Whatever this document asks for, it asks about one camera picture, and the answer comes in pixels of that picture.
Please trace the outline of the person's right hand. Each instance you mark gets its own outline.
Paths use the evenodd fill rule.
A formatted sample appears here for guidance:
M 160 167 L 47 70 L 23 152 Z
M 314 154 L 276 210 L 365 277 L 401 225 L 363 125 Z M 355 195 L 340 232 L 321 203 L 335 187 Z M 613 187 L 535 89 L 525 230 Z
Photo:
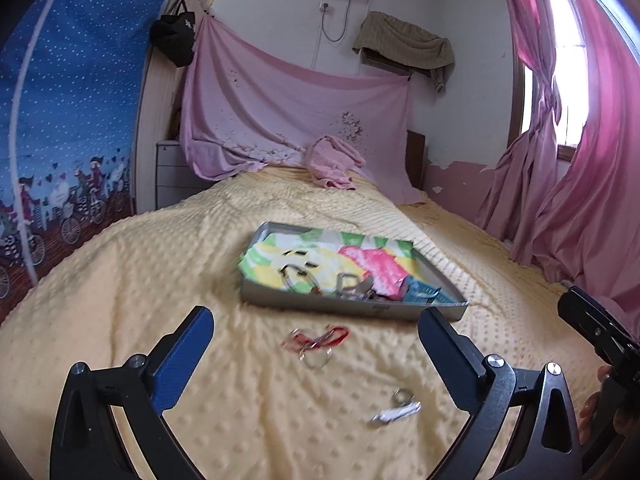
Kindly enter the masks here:
M 603 382 L 605 378 L 610 374 L 611 367 L 609 365 L 600 366 L 597 371 L 597 378 L 599 382 Z M 584 406 L 579 412 L 579 425 L 578 429 L 578 437 L 579 442 L 581 444 L 586 443 L 591 436 L 591 419 L 593 413 L 597 411 L 600 393 L 593 393 L 586 401 Z M 622 436 L 628 437 L 632 430 L 634 430 L 634 425 L 636 424 L 636 420 L 628 415 L 624 410 L 617 410 L 614 418 L 613 418 L 613 427 L 618 434 Z

